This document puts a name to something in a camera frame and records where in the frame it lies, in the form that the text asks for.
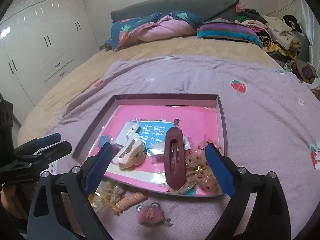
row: striped pillow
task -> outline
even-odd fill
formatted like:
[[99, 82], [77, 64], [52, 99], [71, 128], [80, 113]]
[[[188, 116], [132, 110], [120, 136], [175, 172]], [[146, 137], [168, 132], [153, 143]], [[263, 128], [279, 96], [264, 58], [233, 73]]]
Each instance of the striped pillow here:
[[262, 48], [261, 41], [255, 31], [242, 24], [216, 19], [204, 23], [197, 29], [198, 38], [223, 39], [229, 41], [244, 41], [254, 43]]

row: frog hair clip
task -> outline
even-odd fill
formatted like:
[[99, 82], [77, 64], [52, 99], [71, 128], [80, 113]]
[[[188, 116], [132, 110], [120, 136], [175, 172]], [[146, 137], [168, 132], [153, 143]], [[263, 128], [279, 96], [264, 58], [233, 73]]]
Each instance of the frog hair clip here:
[[148, 206], [138, 205], [136, 207], [138, 211], [138, 222], [141, 225], [147, 227], [151, 226], [172, 226], [171, 219], [165, 219], [163, 211], [158, 203], [152, 203]]

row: frog eye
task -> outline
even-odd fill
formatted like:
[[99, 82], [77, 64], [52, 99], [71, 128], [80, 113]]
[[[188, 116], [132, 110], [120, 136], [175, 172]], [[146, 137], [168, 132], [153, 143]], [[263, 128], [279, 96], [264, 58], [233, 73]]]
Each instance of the frog eye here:
[[160, 207], [160, 205], [157, 202], [154, 202], [151, 204], [152, 207]]
[[141, 208], [142, 208], [142, 206], [141, 206], [141, 205], [138, 205], [138, 206], [136, 207], [136, 210], [139, 212], [139, 211], [141, 210]]

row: wardrobe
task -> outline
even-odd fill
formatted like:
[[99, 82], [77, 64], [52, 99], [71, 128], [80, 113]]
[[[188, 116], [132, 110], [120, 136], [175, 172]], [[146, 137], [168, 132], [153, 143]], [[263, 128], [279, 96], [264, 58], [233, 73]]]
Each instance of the wardrobe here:
[[14, 0], [0, 22], [0, 92], [23, 123], [50, 89], [98, 51], [83, 0]]

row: bedspread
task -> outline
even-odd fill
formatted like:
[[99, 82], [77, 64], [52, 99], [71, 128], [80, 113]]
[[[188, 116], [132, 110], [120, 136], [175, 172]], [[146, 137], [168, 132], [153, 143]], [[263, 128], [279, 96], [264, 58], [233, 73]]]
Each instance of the bedspread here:
[[66, 106], [103, 76], [117, 60], [142, 59], [159, 55], [205, 55], [243, 62], [278, 64], [254, 44], [233, 41], [203, 40], [197, 37], [173, 38], [139, 44], [117, 52], [100, 51], [65, 76], [38, 103], [19, 131], [18, 144], [42, 137], [55, 125]]
[[[246, 89], [237, 89], [236, 81]], [[59, 132], [75, 148], [112, 95], [130, 93], [218, 94], [226, 121], [228, 156], [252, 173], [276, 172], [288, 203], [292, 238], [307, 223], [320, 198], [320, 173], [309, 151], [309, 145], [320, 139], [320, 102], [294, 74], [258, 63], [204, 56], [117, 61], [75, 98], [49, 133]], [[54, 162], [52, 172], [67, 172], [75, 165], [68, 155]], [[170, 228], [138, 226], [135, 208], [115, 217], [109, 207], [99, 217], [115, 240], [128, 236], [133, 240], [205, 239], [228, 199], [151, 194], [145, 203], [160, 203], [165, 216], [172, 219]], [[245, 228], [253, 203], [250, 199], [239, 230]]]

